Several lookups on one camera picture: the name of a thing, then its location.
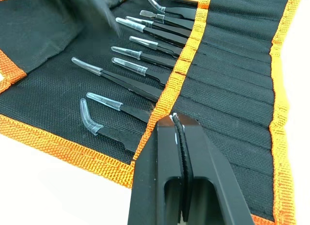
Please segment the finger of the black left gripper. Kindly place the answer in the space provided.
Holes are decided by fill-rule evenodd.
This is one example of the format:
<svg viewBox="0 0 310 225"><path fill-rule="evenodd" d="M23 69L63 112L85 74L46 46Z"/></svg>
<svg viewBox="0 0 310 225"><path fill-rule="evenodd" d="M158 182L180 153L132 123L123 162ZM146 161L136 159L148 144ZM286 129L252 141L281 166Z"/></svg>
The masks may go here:
<svg viewBox="0 0 310 225"><path fill-rule="evenodd" d="M66 0L66 6L82 24L119 34L119 26L105 0Z"/></svg>

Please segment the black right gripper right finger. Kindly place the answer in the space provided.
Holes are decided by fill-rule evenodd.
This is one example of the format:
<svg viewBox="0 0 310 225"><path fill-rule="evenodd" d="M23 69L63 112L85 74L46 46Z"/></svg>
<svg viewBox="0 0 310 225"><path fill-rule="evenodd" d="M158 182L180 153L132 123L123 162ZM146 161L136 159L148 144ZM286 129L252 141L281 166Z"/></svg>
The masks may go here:
<svg viewBox="0 0 310 225"><path fill-rule="evenodd" d="M184 140L188 182L183 219L188 225L252 225L248 205L227 158L190 117L173 114Z"/></svg>

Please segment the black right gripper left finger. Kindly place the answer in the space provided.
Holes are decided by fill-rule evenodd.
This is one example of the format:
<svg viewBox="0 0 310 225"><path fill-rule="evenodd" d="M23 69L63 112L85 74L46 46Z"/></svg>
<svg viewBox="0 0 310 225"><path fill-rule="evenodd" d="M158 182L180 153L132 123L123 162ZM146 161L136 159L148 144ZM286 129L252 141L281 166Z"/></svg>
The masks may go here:
<svg viewBox="0 0 310 225"><path fill-rule="evenodd" d="M184 174L171 116L160 119L135 162L129 225L176 225Z"/></svg>

